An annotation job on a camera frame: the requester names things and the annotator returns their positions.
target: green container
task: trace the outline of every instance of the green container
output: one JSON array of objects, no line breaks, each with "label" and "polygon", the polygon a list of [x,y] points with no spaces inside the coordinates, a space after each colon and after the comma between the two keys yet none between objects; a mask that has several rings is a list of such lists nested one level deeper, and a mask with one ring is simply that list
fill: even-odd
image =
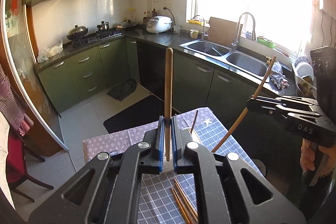
[{"label": "green container", "polygon": [[260,38],[257,39],[257,42],[269,48],[275,48],[275,44],[273,42],[265,41],[264,39],[260,39]]}]

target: white mug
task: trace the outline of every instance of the white mug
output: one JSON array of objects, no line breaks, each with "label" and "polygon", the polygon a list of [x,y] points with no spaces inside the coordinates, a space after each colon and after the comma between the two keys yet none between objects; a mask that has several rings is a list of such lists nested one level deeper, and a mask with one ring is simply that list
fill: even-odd
[{"label": "white mug", "polygon": [[181,26],[175,25],[171,28],[174,33],[180,33],[181,32]]},{"label": "white mug", "polygon": [[196,39],[198,37],[198,30],[190,30],[190,38]]}]

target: wooden cutting board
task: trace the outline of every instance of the wooden cutting board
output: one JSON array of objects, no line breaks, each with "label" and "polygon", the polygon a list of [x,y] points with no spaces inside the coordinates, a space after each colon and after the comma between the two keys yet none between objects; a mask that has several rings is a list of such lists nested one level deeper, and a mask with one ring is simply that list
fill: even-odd
[{"label": "wooden cutting board", "polygon": [[[208,30],[208,40],[223,46],[231,47],[231,44],[235,39],[237,23],[216,17],[210,17],[209,24],[210,29]],[[240,24],[239,35],[242,28],[243,25]]]}]

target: faucet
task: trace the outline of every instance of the faucet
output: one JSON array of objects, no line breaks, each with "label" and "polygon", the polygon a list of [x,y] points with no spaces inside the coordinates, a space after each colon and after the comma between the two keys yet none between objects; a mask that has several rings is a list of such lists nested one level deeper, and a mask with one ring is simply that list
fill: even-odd
[{"label": "faucet", "polygon": [[204,37],[208,37],[209,35],[205,34],[205,32],[204,32],[205,19],[204,19],[204,17],[201,17],[201,18],[203,18],[203,31],[202,31],[202,36],[201,36],[201,42],[204,42]]},{"label": "faucet", "polygon": [[242,13],[240,15],[240,17],[238,19],[238,22],[237,22],[235,40],[231,44],[231,46],[232,46],[231,50],[233,52],[235,52],[236,49],[237,49],[237,47],[238,47],[238,43],[239,43],[239,41],[238,41],[238,35],[239,35],[240,20],[241,20],[241,18],[242,18],[243,15],[250,15],[252,17],[252,20],[253,20],[253,31],[252,31],[252,37],[251,37],[251,39],[252,40],[256,40],[256,35],[255,35],[255,19],[254,19],[254,16],[251,13],[249,13],[249,12],[244,12],[244,13]]}]

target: checkered tablecloth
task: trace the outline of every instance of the checkered tablecloth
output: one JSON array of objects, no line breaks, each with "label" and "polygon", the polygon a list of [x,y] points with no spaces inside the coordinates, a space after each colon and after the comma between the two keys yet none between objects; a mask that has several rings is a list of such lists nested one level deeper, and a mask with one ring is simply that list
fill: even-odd
[{"label": "checkered tablecloth", "polygon": [[[199,113],[194,129],[199,135],[201,142],[209,150],[212,150],[218,141],[224,137],[227,130],[212,113],[205,107],[199,108]],[[194,121],[196,110],[177,115],[179,128],[191,127]],[[158,122],[149,123],[140,127],[95,137],[83,141],[84,158],[87,161],[100,152],[125,152],[125,150],[143,140],[146,131],[157,128]],[[237,141],[230,136],[226,142],[217,150],[217,154],[226,155],[235,152],[244,159],[258,173],[260,171],[248,157]],[[189,200],[196,208],[196,194],[193,175],[176,175],[174,172],[167,172],[160,175],[142,176],[142,187],[140,190],[138,224],[179,224],[184,223],[178,205],[170,187],[175,186],[174,178],[177,178]]]}]

